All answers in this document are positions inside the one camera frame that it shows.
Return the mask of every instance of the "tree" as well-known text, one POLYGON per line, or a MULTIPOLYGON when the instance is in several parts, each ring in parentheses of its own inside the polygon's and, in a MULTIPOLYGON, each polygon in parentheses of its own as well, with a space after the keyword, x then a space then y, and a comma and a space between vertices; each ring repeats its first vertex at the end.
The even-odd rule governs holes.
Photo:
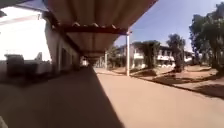
POLYGON ((114 45, 112 45, 107 51, 109 65, 111 65, 112 68, 116 66, 117 53, 118 53, 117 46, 114 45))
POLYGON ((194 15, 190 26, 192 48, 212 60, 212 67, 222 70, 224 52, 224 3, 216 5, 216 10, 205 17, 194 15))
POLYGON ((180 37, 178 34, 169 35, 169 40, 167 41, 168 46, 173 51, 173 57, 175 60, 175 72, 181 72, 184 70, 184 46, 186 44, 185 39, 180 37))
POLYGON ((135 42, 133 44, 143 53, 147 68, 155 68, 157 65, 156 63, 160 42, 156 40, 150 40, 144 42, 135 42))

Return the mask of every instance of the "dirt ground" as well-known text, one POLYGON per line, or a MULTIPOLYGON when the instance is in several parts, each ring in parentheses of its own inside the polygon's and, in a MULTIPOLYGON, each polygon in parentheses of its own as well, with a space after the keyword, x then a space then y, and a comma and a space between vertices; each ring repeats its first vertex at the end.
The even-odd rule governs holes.
MULTIPOLYGON (((119 68, 113 72, 121 73, 124 70, 124 68, 119 68)), ((216 75, 215 69, 206 66, 187 66, 181 73, 171 73, 172 70, 173 68, 153 69, 156 76, 151 75, 152 73, 147 74, 149 70, 135 71, 131 75, 143 80, 224 99, 224 77, 216 75)))

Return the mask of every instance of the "wall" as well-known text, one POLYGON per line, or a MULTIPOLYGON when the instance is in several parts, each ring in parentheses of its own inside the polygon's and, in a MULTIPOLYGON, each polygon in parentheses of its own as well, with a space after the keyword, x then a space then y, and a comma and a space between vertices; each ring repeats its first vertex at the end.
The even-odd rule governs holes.
MULTIPOLYGON (((70 59, 69 67, 78 62, 77 53, 72 50, 56 31, 44 19, 32 19, 22 22, 0 25, 0 61, 6 60, 5 54, 20 54, 25 60, 34 60, 38 53, 42 53, 42 60, 38 61, 38 72, 51 71, 50 64, 58 63, 58 46, 66 49, 70 59)), ((5 72, 5 66, 0 64, 0 72, 5 72)))

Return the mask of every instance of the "walkway roof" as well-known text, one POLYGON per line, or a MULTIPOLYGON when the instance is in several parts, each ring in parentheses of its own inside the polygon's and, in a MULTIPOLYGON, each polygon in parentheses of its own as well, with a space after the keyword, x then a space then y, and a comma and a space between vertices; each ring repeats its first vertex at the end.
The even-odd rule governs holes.
MULTIPOLYGON (((13 5, 26 0, 1 0, 0 5, 13 5)), ((74 23, 82 27, 95 26, 119 28, 128 30, 156 0, 43 0, 45 7, 53 13, 60 25, 74 26, 74 23)), ((33 8, 35 4, 22 4, 33 8)), ((104 54, 119 34, 90 33, 64 31, 68 37, 78 46, 87 58, 97 58, 104 54)))

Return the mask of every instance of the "support column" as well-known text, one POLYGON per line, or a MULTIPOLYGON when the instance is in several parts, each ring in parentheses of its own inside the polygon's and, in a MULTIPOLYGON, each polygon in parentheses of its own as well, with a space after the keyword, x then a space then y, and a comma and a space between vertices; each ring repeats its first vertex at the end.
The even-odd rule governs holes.
POLYGON ((62 51, 62 49, 61 49, 62 47, 61 47, 61 43, 59 42, 58 43, 58 71, 60 72, 61 71, 61 51, 62 51))
POLYGON ((107 51, 105 52, 105 57, 104 57, 104 68, 107 70, 107 51))
POLYGON ((127 76, 130 76, 130 42, 129 42, 129 35, 126 36, 126 44, 127 44, 126 74, 127 74, 127 76))

